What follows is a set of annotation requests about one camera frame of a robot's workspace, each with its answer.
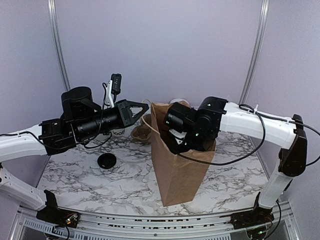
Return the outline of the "white paper cups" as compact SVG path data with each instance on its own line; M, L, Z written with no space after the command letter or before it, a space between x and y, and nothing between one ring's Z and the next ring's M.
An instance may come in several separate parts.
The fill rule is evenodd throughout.
M130 135L129 128L119 128L119 129L113 129L112 135L114 137L120 138L120 137L128 137Z

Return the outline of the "brown cardboard cup carrier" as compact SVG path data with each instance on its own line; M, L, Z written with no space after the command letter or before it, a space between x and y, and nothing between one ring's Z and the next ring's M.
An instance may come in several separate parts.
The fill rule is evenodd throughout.
M145 145L151 144L151 128L145 124L136 126L130 133L132 139Z

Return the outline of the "brown paper takeout bag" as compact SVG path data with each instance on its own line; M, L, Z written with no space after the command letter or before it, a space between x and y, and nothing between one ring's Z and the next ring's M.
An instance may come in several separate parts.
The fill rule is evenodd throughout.
M176 142L167 135L169 128L164 124L170 106L168 103L150 104L151 160L162 205L165 207L194 199L216 153L215 140L209 140L205 144L206 151L188 150L182 153L204 163L185 159L170 150Z

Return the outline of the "black plastic cup lid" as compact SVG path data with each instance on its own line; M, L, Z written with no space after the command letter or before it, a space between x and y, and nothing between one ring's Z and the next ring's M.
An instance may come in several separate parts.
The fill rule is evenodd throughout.
M98 157L97 163L102 169L111 169L116 165L117 158L112 153L104 153Z

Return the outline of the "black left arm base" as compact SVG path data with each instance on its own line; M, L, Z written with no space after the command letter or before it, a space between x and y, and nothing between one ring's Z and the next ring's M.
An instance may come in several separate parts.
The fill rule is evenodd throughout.
M76 228L80 219L80 213L74 210L66 210L58 207L56 196L49 190L44 190L45 207L37 211L36 218L59 226Z

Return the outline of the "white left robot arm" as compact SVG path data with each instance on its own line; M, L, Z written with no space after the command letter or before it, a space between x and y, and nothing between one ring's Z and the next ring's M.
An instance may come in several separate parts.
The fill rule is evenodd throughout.
M117 101L109 108L93 101L87 86L75 87L61 95L62 116L24 130L0 135L0 190L44 215L53 223L63 219L55 194L39 190L6 169L6 163L53 156L79 145L88 147L100 134L133 126L149 109L146 103Z

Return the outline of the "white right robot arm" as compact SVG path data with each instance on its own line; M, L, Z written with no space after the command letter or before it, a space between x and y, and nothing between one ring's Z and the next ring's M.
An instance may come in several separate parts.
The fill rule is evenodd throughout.
M215 140L219 132L237 133L270 142L280 147L279 162L266 186L259 193L256 204L247 219L258 224L267 216L294 177L307 166L307 136L302 118L280 117L255 108L238 105L223 98L206 97L195 109L174 102L167 110L163 123L175 138L174 150L178 154L189 150L205 151L207 143Z

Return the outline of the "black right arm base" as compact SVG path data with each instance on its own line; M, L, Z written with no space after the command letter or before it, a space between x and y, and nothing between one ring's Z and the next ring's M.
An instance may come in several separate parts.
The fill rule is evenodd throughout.
M253 209L230 215L230 223L233 225L235 230L265 224L272 222L275 219L272 214L272 208L266 209L260 207L259 197L260 192L255 198Z

